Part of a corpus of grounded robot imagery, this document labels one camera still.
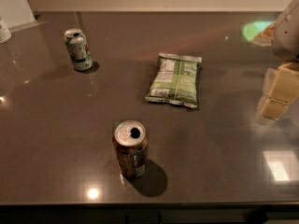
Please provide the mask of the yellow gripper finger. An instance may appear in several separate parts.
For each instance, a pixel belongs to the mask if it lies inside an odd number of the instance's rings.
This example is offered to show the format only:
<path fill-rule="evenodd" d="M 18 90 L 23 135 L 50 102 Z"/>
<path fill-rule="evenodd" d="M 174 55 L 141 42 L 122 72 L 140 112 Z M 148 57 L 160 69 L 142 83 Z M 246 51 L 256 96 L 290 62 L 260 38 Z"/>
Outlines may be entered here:
<path fill-rule="evenodd" d="M 262 115 L 279 119 L 299 97 L 299 63 L 284 63 L 275 69 L 275 77 L 268 92 Z"/>
<path fill-rule="evenodd" d="M 260 98 L 259 103 L 257 104 L 257 110 L 255 116 L 256 122 L 261 125 L 267 125 L 272 122 L 271 119 L 266 118 L 265 116 L 262 115 L 262 108 L 265 105 L 268 92 L 270 92 L 272 83 L 274 81 L 274 77 L 275 77 L 275 69 L 268 68 L 264 75 L 264 80 L 263 80 L 263 88 L 262 88 L 263 95 Z"/>

